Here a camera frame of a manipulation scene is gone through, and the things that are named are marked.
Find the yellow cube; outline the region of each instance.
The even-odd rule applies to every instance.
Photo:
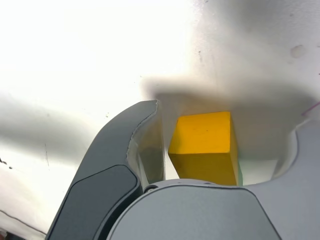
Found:
[[[241,184],[230,112],[179,117],[168,154],[180,178]]]

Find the white surface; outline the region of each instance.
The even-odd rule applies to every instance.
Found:
[[[1,209],[46,233],[99,129],[154,98],[166,147],[179,115],[231,110],[242,159],[257,161],[250,181],[272,172],[319,97],[319,12],[315,0],[0,2]],[[37,239],[2,215],[0,227]]]

